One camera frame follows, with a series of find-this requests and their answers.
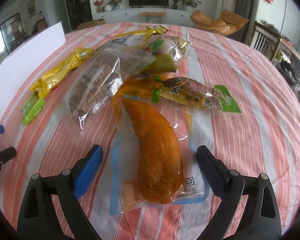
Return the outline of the yellow green snack packet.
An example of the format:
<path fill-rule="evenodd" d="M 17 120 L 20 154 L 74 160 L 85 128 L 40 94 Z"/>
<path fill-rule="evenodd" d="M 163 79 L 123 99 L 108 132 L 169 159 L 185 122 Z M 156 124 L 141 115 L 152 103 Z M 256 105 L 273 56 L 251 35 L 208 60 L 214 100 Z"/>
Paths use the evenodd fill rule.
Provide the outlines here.
<path fill-rule="evenodd" d="M 70 55 L 57 66 L 45 72 L 31 87 L 33 93 L 22 107 L 22 125 L 26 126 L 39 114 L 45 106 L 45 98 L 67 77 L 74 69 L 78 68 L 87 59 L 95 54 L 95 49 L 76 48 Z"/>

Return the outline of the cardboard box on floor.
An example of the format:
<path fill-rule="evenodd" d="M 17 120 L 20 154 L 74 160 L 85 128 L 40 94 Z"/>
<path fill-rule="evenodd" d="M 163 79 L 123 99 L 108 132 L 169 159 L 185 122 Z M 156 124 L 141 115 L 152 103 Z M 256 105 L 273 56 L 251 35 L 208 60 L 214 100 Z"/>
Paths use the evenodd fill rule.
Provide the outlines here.
<path fill-rule="evenodd" d="M 104 25 L 106 23 L 105 19 L 97 19 L 88 22 L 80 23 L 77 27 L 77 30 L 93 28 L 99 25 Z"/>

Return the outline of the potted green plant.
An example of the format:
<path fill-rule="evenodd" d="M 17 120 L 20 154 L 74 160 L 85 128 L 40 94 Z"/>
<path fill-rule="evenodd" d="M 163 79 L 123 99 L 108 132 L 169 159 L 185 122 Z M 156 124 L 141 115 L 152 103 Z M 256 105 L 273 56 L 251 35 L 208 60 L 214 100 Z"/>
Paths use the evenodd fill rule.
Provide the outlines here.
<path fill-rule="evenodd" d="M 201 1 L 199 0 L 180 0 L 182 5 L 184 6 L 186 11 L 194 11 L 199 5 L 201 5 Z"/>

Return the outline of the white cardboard storage box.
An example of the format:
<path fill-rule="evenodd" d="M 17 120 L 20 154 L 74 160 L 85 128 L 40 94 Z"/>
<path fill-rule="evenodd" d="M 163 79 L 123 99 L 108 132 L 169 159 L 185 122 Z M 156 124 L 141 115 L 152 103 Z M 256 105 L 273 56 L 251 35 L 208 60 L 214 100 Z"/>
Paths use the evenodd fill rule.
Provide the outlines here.
<path fill-rule="evenodd" d="M 27 40 L 1 62 L 0 120 L 28 77 L 65 42 L 62 23 L 58 22 Z"/>

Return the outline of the red striped tablecloth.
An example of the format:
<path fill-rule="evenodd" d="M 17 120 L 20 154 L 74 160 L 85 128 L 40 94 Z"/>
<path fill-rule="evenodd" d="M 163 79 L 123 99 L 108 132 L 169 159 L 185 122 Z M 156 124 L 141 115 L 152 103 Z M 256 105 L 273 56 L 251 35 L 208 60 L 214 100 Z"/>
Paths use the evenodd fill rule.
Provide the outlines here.
<path fill-rule="evenodd" d="M 72 136 L 57 107 L 80 71 L 70 73 L 50 94 L 41 113 L 23 126 L 21 108 L 31 96 L 30 85 L 77 47 L 96 48 L 114 36 L 144 24 L 113 23 L 66 35 L 64 46 L 31 70 L 14 89 L 4 109 L 0 151 L 14 146 L 17 156 L 0 171 L 0 211 L 16 226 L 23 194 L 34 173 L 58 174 L 84 156 L 93 144 L 104 149 L 104 162 L 87 194 L 83 210 L 103 239 L 196 239 L 217 210 L 219 199 L 210 194 L 197 204 L 144 206 L 126 214 L 109 214 L 112 148 L 116 116 L 112 105 L 93 117 L 87 139 Z M 245 176 L 266 173 L 273 185 L 282 230 L 292 224 L 300 205 L 300 104 L 277 69 L 258 51 L 201 30 L 168 26 L 168 32 L 190 42 L 189 56 L 178 68 L 205 85 L 224 85 L 241 113 L 209 111 L 192 116 L 193 142 L 206 145 L 228 168 Z"/>

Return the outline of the yellow red snack pouch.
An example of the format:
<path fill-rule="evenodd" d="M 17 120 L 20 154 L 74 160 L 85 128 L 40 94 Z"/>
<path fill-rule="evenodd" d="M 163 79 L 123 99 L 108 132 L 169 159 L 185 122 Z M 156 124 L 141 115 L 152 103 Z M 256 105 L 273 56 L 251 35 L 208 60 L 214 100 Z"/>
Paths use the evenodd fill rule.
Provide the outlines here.
<path fill-rule="evenodd" d="M 147 30 L 150 35 L 163 35 L 168 32 L 168 30 L 160 25 L 147 26 Z"/>

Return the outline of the orange chicken vacuum pack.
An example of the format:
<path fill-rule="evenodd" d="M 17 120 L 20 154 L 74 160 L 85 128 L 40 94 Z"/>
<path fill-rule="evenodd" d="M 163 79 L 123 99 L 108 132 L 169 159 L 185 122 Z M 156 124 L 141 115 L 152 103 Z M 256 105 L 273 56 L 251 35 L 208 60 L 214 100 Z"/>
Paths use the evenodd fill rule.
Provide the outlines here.
<path fill-rule="evenodd" d="M 135 76 L 113 97 L 112 215 L 145 205 L 200 203 L 208 197 L 195 156 L 191 111 L 164 98 L 163 91 L 162 83 Z"/>

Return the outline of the clear bag green snacks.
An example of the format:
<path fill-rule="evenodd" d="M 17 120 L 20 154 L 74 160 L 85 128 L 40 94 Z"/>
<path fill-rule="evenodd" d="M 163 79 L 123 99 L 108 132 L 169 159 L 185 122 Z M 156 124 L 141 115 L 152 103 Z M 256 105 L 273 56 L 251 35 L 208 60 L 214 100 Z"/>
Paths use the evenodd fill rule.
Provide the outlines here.
<path fill-rule="evenodd" d="M 189 41 L 176 36 L 152 35 L 140 44 L 140 48 L 151 53 L 155 60 L 145 68 L 145 73 L 176 73 L 186 53 Z"/>

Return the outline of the clear bag brown cakes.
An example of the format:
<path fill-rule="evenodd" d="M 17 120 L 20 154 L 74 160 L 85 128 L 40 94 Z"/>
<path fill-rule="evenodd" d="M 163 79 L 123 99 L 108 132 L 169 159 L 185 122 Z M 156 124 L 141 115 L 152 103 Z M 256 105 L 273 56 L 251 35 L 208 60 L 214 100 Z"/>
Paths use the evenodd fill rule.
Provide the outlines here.
<path fill-rule="evenodd" d="M 117 43 L 98 48 L 89 66 L 64 97 L 68 124 L 82 132 L 87 118 L 99 112 L 131 76 L 155 61 L 152 53 Z"/>

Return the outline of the brown green snack packet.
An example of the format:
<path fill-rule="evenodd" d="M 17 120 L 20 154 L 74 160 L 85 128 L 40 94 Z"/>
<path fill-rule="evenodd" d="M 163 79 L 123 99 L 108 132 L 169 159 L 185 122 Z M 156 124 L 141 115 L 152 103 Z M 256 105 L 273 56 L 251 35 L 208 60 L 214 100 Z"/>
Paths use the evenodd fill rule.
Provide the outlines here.
<path fill-rule="evenodd" d="M 153 90 L 152 102 L 157 103 L 165 98 L 201 111 L 214 109 L 218 112 L 241 113 L 238 103 L 224 85 L 206 86 L 189 77 L 166 78 L 153 75 L 151 80 L 158 85 Z"/>

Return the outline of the white tv cabinet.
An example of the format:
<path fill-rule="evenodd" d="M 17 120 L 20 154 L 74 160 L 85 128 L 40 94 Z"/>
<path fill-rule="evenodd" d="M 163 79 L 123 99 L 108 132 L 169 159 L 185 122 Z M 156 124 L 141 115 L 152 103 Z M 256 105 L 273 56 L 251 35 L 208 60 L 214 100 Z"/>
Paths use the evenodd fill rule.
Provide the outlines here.
<path fill-rule="evenodd" d="M 112 11 L 97 12 L 93 20 L 105 20 L 106 23 L 134 22 L 149 24 L 170 24 L 192 27 L 191 12 L 165 8 L 134 8 L 116 9 Z"/>

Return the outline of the dark wooden dining chair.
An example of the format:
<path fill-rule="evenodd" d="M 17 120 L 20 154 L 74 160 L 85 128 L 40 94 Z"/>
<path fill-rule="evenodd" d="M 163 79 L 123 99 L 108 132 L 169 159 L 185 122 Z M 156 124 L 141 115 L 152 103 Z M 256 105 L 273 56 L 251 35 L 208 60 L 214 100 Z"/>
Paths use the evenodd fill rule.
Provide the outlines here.
<path fill-rule="evenodd" d="M 249 46 L 264 55 L 271 63 L 279 52 L 282 37 L 264 24 L 255 21 Z"/>

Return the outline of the small wooden side table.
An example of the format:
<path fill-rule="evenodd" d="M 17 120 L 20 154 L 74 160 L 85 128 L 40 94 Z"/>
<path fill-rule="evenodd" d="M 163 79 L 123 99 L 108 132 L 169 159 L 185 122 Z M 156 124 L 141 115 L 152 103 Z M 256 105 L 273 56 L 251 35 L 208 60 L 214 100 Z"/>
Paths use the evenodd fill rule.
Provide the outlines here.
<path fill-rule="evenodd" d="M 140 16 L 145 16 L 145 22 L 149 23 L 152 16 L 157 18 L 158 24 L 162 24 L 162 18 L 166 17 L 165 12 L 141 12 Z"/>

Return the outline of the orange lounge chair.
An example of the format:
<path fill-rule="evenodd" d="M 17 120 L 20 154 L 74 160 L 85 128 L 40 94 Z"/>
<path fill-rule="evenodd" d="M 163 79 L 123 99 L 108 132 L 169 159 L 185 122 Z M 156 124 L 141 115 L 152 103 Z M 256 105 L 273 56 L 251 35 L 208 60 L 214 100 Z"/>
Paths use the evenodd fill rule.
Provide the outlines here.
<path fill-rule="evenodd" d="M 234 34 L 249 22 L 248 19 L 227 9 L 224 9 L 216 20 L 212 20 L 202 11 L 196 10 L 190 16 L 190 20 L 196 28 L 222 36 Z"/>

